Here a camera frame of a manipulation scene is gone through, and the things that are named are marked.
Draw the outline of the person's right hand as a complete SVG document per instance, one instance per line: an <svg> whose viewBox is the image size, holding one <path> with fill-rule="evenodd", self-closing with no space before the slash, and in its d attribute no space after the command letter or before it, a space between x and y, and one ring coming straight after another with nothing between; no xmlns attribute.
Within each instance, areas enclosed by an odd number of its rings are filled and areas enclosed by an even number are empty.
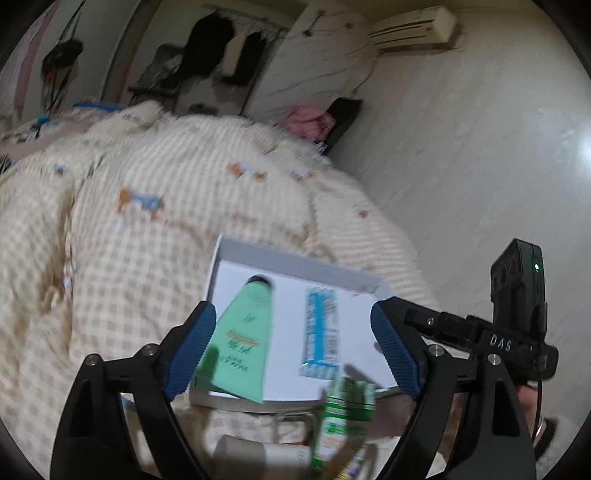
<svg viewBox="0 0 591 480"><path fill-rule="evenodd" d="M536 446L546 429L546 421L542 417L541 394L538 388L529 385L520 386L517 389L517 394L531 434L532 443Z"/></svg>

